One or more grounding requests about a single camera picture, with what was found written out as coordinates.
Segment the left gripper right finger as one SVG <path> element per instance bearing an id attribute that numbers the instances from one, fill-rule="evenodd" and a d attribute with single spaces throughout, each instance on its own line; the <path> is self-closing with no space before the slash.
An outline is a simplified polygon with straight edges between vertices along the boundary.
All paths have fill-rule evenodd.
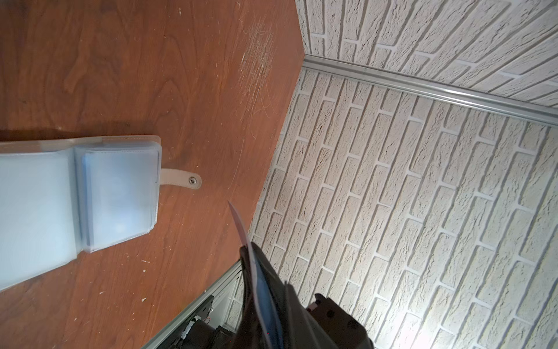
<path id="1" fill-rule="evenodd" d="M 282 282 L 263 251 L 253 244 L 283 327 L 284 348 L 336 348 L 299 302 L 292 285 Z"/>

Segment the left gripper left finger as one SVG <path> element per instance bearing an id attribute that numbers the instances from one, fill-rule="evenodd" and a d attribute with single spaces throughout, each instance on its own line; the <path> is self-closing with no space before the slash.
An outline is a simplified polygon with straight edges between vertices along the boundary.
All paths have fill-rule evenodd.
<path id="1" fill-rule="evenodd" d="M 242 275 L 244 280 L 244 302 L 240 324 L 231 341 L 230 348 L 249 349 L 266 348 L 266 341 L 259 317 L 257 315 L 256 303 L 254 301 L 255 291 L 251 280 L 251 269 L 249 264 L 248 249 L 241 247 L 240 250 Z"/>

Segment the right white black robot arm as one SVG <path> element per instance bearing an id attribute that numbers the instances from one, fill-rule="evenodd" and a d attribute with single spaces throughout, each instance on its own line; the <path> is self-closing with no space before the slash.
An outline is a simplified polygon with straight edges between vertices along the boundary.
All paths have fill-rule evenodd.
<path id="1" fill-rule="evenodd" d="M 307 312 L 337 348 L 374 348 L 366 329 L 331 298 L 315 294 Z"/>

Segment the tan leather card holder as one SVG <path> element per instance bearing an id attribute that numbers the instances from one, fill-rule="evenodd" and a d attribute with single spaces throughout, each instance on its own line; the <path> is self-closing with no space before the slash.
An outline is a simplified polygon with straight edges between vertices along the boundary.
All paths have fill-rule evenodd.
<path id="1" fill-rule="evenodd" d="M 162 167 L 155 135 L 1 144 L 1 288 L 149 233 L 161 186 L 199 189 Z"/>

